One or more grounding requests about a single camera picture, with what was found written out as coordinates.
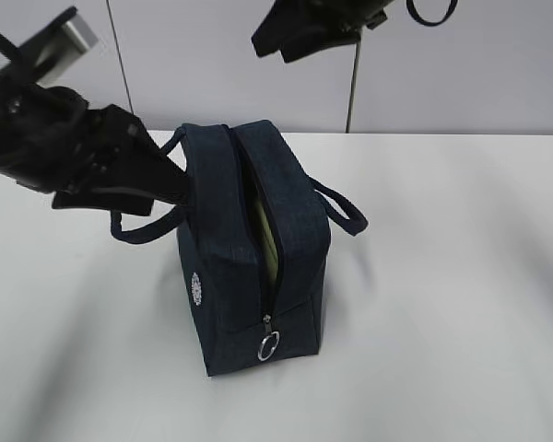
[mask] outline black strap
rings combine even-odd
[[[179,127],[172,138],[160,150],[164,155],[169,155],[184,137],[184,129]],[[121,212],[111,212],[111,235],[122,242],[140,245],[147,244],[172,232],[186,218],[186,209],[176,206],[162,218],[135,230],[123,230]]]
[[[15,46],[9,39],[0,33],[0,53],[3,54],[8,60],[17,64],[18,66],[24,65],[24,59],[20,49]]]
[[[451,0],[451,3],[449,4],[449,9],[446,11],[446,15],[441,21],[427,21],[424,18],[422,18],[422,16],[418,13],[418,10],[416,9],[416,6],[414,5],[414,0],[407,0],[407,12],[409,12],[409,15],[412,16],[412,18],[420,25],[433,28],[435,26],[441,25],[446,20],[451,18],[451,15],[454,13],[454,10],[457,8],[457,3],[458,3],[458,0]]]
[[[325,187],[318,180],[314,180],[310,177],[310,181],[313,184],[313,188],[317,191],[317,196],[324,206],[327,215],[330,219],[332,219],[332,221],[341,226],[345,232],[355,237],[367,228],[369,221],[367,221],[365,215],[363,215],[353,203],[351,203],[340,193]],[[344,218],[337,210],[335,210],[330,202],[325,199],[324,195],[328,198],[332,198],[332,200],[340,206],[348,218]]]

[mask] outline metal ring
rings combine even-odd
[[[262,356],[262,354],[265,352],[266,343],[268,343],[268,341],[272,337],[275,337],[275,339],[276,339],[275,345],[273,345],[270,348],[270,351],[268,352],[268,356],[264,357],[264,356]],[[267,334],[265,336],[265,338],[260,343],[260,348],[258,348],[258,359],[260,359],[260,362],[267,361],[268,359],[270,359],[272,357],[272,355],[275,353],[275,350],[278,347],[279,342],[280,342],[280,333],[278,331],[273,331],[272,333]]]

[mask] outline zipper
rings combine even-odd
[[[280,236],[278,235],[278,231],[276,229],[276,223],[275,218],[270,211],[270,206],[268,205],[266,195],[262,189],[262,186],[260,185],[260,181],[258,180],[258,175],[256,173],[256,170],[253,167],[252,161],[250,160],[250,157],[248,156],[248,153],[244,149],[243,145],[241,145],[240,138],[238,135],[235,134],[233,129],[230,129],[229,127],[225,126],[226,130],[229,134],[229,139],[231,141],[231,144],[234,147],[235,154],[236,154],[236,160],[238,162],[238,165],[241,167],[241,163],[244,162],[246,168],[250,171],[252,175],[253,182],[256,186],[256,192],[258,194],[258,198],[260,199],[263,209],[266,214],[266,220],[268,222],[268,226],[271,230],[272,237],[275,241],[276,246],[276,253],[278,254],[278,271],[276,273],[276,279],[275,283],[272,287],[269,286],[268,283],[268,271],[266,270],[266,261],[263,253],[261,252],[261,247],[258,245],[258,242],[256,241],[256,238],[252,234],[252,229],[250,227],[250,223],[248,221],[248,214],[245,216],[245,223],[246,228],[248,229],[248,234],[250,237],[250,240],[252,244],[254,245],[254,249],[256,251],[256,255],[259,259],[259,262],[261,265],[259,265],[260,268],[260,276],[261,276],[261,318],[262,322],[265,325],[266,330],[266,337],[271,336],[274,332],[272,329],[272,317],[275,310],[275,303],[277,299],[277,293],[279,290],[279,287],[282,282],[282,274],[283,274],[283,246],[282,242],[280,240]]]

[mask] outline robotic arm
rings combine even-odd
[[[253,35],[259,56],[280,51],[285,62],[356,43],[375,29],[393,0],[276,0]],[[408,12],[425,26],[407,0]],[[53,208],[95,208],[149,215],[154,200],[187,205],[188,180],[149,137],[144,124],[117,106],[90,110],[66,87],[45,88],[96,37],[67,9],[41,32],[15,46],[0,34],[0,173],[36,192],[55,193]]]
[[[33,191],[55,192],[55,209],[149,215],[154,200],[185,205],[185,173],[135,115],[113,105],[89,110],[72,89],[36,84],[95,42],[74,7],[20,48],[0,35],[0,52],[10,60],[0,70],[0,173]]]

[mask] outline white wall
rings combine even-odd
[[[135,111],[151,128],[267,118],[286,131],[344,131],[352,48],[285,66],[250,42],[272,0],[112,0]]]
[[[22,42],[71,0],[0,1],[0,30]],[[148,127],[273,120],[283,131],[342,132],[353,48],[284,65],[250,38],[273,0],[111,0],[135,112]],[[449,0],[419,0],[441,17]],[[59,84],[127,108],[106,0],[77,0],[100,45]],[[440,28],[402,0],[365,31],[353,132],[553,134],[553,0],[461,0]]]
[[[442,17],[449,0],[419,0]],[[403,1],[367,32],[353,131],[553,134],[553,0],[461,0],[439,28]]]

